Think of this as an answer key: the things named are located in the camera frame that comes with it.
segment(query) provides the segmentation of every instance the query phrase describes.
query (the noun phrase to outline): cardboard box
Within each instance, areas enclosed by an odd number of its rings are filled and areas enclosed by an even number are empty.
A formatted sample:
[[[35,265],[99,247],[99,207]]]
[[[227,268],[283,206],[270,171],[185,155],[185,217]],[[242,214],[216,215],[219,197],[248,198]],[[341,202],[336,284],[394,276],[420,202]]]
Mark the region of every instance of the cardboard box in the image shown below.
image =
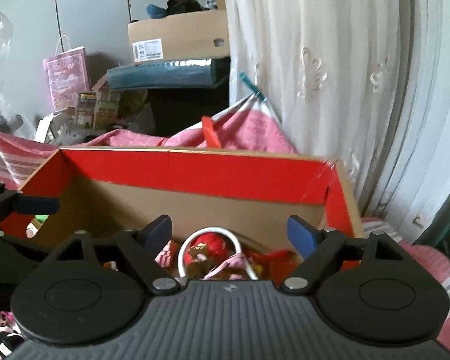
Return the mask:
[[[204,227],[233,231],[259,252],[292,248],[290,215],[316,227],[362,237],[351,188],[338,163],[296,155],[164,148],[61,148],[28,179],[22,191],[59,197],[60,211],[34,241],[55,247],[75,230],[108,237],[171,216],[173,237]],[[1,223],[25,238],[32,216]]]
[[[225,0],[218,10],[141,20],[128,25],[135,64],[230,56]]]

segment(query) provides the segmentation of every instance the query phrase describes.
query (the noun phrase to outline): metal screw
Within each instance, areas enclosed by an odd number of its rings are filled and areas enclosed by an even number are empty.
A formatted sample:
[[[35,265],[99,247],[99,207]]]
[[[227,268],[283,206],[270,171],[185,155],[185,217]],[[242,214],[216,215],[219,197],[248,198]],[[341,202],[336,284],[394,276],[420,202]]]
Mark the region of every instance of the metal screw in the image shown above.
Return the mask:
[[[301,290],[308,286],[308,281],[302,277],[289,277],[283,283],[290,290]]]
[[[154,288],[159,291],[171,290],[176,286],[175,279],[171,279],[169,277],[161,277],[159,279],[155,279],[152,283]]]

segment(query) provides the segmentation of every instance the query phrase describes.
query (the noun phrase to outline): black circular motor housing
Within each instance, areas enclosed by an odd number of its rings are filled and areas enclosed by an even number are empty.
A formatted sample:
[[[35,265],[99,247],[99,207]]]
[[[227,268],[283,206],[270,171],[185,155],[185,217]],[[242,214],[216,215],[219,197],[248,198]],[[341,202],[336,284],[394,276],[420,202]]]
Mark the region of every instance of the black circular motor housing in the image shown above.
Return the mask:
[[[24,335],[56,345],[98,342],[123,330],[144,292],[127,275],[84,260],[37,268],[15,290],[11,309]]]
[[[340,271],[318,289],[318,308],[330,325],[366,343],[407,345],[435,338],[450,300],[440,283],[417,267],[377,259]]]

